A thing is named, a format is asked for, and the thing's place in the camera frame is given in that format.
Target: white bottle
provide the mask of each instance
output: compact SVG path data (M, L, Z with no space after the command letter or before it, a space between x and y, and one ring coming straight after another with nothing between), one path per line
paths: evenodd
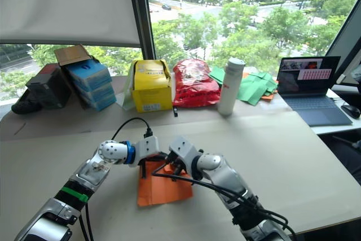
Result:
M241 85L244 61L236 58L230 58L224 71L223 85L221 90L221 100L218 103L218 112L222 115L229 115L238 95Z

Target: black box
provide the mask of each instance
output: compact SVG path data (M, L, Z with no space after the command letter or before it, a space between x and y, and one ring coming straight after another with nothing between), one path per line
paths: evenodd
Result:
M57 63L46 64L26 84L30 92L46 109L62 108L71 94Z

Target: red package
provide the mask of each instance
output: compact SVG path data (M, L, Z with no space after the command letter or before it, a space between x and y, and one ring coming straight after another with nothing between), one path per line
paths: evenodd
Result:
M200 59L185 59L178 62L175 73L174 106L203 107L216 104L221 90L215 80L208 74L208 65Z

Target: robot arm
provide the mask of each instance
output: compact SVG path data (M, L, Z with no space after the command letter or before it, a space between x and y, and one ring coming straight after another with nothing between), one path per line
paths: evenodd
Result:
M258 198L252 193L238 172L232 169L222 155L203 154L183 137L178 137L170 146L167 162L173 162L176 172L182 169L193 179L206 178L212 184L242 194L248 203L263 209ZM249 241L290 241L287 234L274 221L266 219L262 213L252 212L243 204L217 193L222 203L233 215L233 223L239 225L241 233Z
M67 241L81 209L107 177L114 164L137 166L143 159L157 155L159 144L155 136L132 145L129 141L104 141L94 156L86 160L59 190L49 199L28 224L19 232L15 241Z

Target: blue box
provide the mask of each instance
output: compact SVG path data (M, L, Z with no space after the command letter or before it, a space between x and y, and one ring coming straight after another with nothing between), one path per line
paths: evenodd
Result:
M111 94L114 95L114 90L111 83L106 83L105 85L93 91L84 91L82 88L79 87L78 91L82 96L86 97L88 100L92 102L97 102L99 100L102 100Z
M94 59L66 66L74 83L84 91L93 91L112 81L108 68Z
M84 101L86 101L87 104L90 105L90 107L95 108L97 111L101 111L103 108L110 106L112 103L115 103L115 101L117 100L114 94L111 94L97 102L92 102L91 100L87 99L85 96L82 97L84 98Z

